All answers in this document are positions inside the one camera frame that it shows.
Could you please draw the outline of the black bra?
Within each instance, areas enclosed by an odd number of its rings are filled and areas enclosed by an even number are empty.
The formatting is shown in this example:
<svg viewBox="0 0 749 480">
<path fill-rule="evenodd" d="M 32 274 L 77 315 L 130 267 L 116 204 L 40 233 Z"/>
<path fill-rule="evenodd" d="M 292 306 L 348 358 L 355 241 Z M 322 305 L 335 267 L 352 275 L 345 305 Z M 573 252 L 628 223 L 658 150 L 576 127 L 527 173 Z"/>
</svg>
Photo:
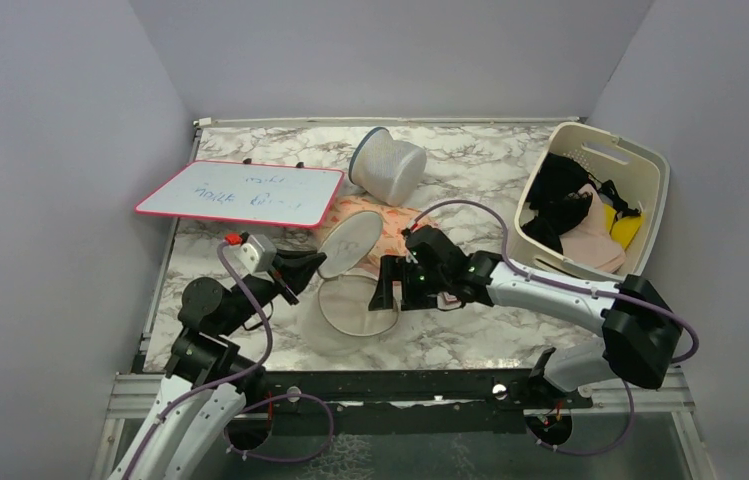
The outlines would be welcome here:
<svg viewBox="0 0 749 480">
<path fill-rule="evenodd" d="M 579 226 L 588 216 L 594 195 L 571 193 L 557 199 L 530 203 L 535 216 L 521 226 L 524 234 L 549 249 L 564 252 L 561 237 Z"/>
</svg>

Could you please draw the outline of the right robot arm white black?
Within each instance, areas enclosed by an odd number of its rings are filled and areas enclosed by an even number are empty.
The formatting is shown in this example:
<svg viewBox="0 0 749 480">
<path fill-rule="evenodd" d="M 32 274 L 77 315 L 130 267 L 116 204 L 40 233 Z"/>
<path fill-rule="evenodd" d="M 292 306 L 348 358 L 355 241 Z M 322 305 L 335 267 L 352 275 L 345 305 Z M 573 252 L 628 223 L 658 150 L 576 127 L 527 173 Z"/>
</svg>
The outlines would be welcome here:
<svg viewBox="0 0 749 480">
<path fill-rule="evenodd" d="M 550 407 L 579 387 L 619 378 L 643 389 L 662 387 L 681 336 L 678 321 L 651 283 L 590 281 L 537 271 L 489 251 L 464 253 L 441 230 L 424 226 L 406 236 L 407 254 L 380 261 L 368 304 L 386 310 L 401 290 L 404 311 L 429 310 L 446 293 L 462 306 L 515 307 L 583 328 L 594 339 L 542 353 L 527 380 L 529 398 Z"/>
</svg>

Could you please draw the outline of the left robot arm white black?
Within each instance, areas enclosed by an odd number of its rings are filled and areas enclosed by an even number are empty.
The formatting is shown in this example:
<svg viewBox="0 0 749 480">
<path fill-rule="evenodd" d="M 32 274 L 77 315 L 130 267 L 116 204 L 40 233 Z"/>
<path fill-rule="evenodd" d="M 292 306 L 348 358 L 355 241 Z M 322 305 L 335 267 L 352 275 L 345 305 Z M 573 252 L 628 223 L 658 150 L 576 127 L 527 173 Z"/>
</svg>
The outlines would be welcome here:
<svg viewBox="0 0 749 480">
<path fill-rule="evenodd" d="M 235 416 L 265 404 L 263 365 L 274 343 L 265 309 L 277 297 L 296 304 L 327 259 L 315 250 L 229 241 L 217 255 L 234 284 L 199 277 L 184 289 L 182 329 L 112 479 L 189 479 Z"/>
</svg>

